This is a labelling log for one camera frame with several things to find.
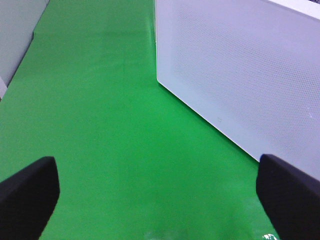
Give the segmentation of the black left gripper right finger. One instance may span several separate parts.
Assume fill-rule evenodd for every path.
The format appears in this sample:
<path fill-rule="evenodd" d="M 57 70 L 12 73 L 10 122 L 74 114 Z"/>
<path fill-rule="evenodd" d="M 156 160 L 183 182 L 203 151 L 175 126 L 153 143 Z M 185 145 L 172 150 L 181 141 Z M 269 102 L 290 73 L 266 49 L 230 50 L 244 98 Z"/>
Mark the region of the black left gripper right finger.
<path fill-rule="evenodd" d="M 260 157 L 258 199 L 282 240 L 320 238 L 320 182 L 272 154 Z"/>

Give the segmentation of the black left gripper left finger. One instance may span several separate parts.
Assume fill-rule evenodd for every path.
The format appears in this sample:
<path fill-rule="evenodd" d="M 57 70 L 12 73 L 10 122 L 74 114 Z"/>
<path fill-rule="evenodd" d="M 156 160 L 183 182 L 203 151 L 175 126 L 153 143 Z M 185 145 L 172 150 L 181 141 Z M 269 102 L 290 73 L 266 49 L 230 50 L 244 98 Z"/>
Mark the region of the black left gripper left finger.
<path fill-rule="evenodd" d="M 60 196 L 53 156 L 42 157 L 0 183 L 0 238 L 38 240 Z"/>

